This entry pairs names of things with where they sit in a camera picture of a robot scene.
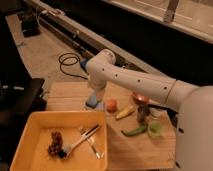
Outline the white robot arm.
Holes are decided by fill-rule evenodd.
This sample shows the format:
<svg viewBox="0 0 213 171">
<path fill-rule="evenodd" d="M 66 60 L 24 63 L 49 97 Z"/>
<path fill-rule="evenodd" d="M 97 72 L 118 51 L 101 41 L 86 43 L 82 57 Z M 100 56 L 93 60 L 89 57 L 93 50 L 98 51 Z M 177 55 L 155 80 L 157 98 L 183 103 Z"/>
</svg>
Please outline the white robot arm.
<svg viewBox="0 0 213 171">
<path fill-rule="evenodd" d="M 110 81 L 176 111 L 176 155 L 171 171 L 213 171 L 213 86 L 128 70 L 115 62 L 115 54 L 108 49 L 91 58 L 86 64 L 90 86 L 98 91 Z"/>
</svg>

